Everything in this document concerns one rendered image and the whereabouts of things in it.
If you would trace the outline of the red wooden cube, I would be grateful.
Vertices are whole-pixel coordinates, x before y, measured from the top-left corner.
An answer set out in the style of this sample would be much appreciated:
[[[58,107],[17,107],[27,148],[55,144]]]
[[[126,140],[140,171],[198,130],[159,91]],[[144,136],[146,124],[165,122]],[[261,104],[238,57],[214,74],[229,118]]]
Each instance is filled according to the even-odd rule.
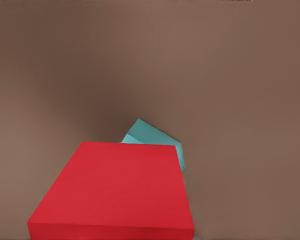
[[[82,142],[27,227],[31,240],[192,240],[176,148]]]

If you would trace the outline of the blue wooden cube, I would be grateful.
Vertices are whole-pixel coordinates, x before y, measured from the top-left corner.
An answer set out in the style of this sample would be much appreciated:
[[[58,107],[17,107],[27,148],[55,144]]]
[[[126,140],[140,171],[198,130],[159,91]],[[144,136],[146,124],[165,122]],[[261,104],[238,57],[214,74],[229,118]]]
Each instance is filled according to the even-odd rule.
[[[175,146],[181,171],[186,168],[182,144],[140,118],[135,121],[121,143]]]

